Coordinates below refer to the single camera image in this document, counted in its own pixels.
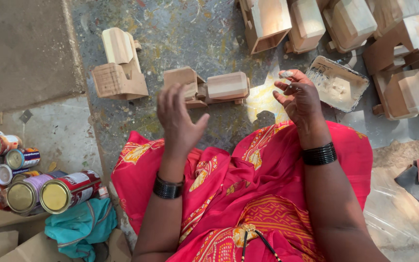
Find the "black bangle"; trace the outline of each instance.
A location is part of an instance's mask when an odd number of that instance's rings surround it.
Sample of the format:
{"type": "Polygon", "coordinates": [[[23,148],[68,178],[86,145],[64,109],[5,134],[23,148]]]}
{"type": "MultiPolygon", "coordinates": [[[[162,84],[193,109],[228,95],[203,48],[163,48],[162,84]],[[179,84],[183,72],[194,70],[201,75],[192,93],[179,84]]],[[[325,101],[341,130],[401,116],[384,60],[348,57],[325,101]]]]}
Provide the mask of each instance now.
{"type": "Polygon", "coordinates": [[[171,183],[159,178],[156,172],[154,180],[153,192],[164,199],[176,199],[182,195],[183,181],[180,183],[171,183]]]}
{"type": "Polygon", "coordinates": [[[329,164],[337,160],[336,150],[332,142],[326,146],[303,150],[302,157],[303,162],[307,165],[329,164]]]}

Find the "woman's left hand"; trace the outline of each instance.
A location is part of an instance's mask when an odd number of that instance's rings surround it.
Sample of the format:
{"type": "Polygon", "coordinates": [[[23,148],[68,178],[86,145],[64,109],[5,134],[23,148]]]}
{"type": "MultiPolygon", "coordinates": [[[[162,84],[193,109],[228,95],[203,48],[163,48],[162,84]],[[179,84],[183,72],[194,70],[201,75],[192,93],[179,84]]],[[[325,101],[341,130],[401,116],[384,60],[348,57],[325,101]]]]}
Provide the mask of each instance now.
{"type": "Polygon", "coordinates": [[[164,153],[186,159],[201,139],[208,124],[204,114],[195,124],[185,106],[184,93],[188,86],[178,83],[162,90],[158,95],[158,119],[164,128],[164,153]]]}

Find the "red saree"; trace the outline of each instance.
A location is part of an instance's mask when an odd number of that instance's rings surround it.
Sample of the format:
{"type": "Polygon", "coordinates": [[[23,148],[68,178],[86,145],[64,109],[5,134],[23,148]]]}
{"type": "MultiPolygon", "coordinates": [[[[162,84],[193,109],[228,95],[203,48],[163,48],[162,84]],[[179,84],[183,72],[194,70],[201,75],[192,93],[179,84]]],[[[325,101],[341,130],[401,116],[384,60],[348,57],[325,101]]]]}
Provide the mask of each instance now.
{"type": "MultiPolygon", "coordinates": [[[[373,162],[368,138],[328,122],[338,160],[361,208],[370,192],[373,162]]],[[[130,133],[111,175],[121,206],[138,234],[164,141],[130,133]]],[[[240,261],[244,231],[254,224],[283,261],[324,261],[313,238],[304,196],[303,161],[291,121],[259,129],[228,152],[194,149],[185,165],[180,245],[169,261],[240,261]]],[[[273,262],[253,232],[246,262],[273,262]]]]}

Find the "paint tray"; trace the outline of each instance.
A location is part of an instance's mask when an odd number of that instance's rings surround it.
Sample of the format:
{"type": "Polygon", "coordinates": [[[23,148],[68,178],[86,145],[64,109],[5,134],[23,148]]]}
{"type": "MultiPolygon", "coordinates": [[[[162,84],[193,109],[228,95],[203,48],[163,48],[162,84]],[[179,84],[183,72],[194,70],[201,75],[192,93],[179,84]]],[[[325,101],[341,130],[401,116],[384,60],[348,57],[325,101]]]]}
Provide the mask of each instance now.
{"type": "Polygon", "coordinates": [[[321,101],[345,113],[355,109],[370,85],[366,76],[323,56],[311,62],[306,76],[315,84],[321,101]]]}

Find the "sandpaper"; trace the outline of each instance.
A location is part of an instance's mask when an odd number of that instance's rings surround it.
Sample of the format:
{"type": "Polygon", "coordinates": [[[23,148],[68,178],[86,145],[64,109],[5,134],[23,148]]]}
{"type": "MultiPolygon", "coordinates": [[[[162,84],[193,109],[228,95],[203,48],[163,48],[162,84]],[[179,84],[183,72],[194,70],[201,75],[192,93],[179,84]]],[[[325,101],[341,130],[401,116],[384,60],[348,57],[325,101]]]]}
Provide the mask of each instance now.
{"type": "Polygon", "coordinates": [[[394,180],[419,201],[418,168],[416,166],[412,165],[394,180]]]}

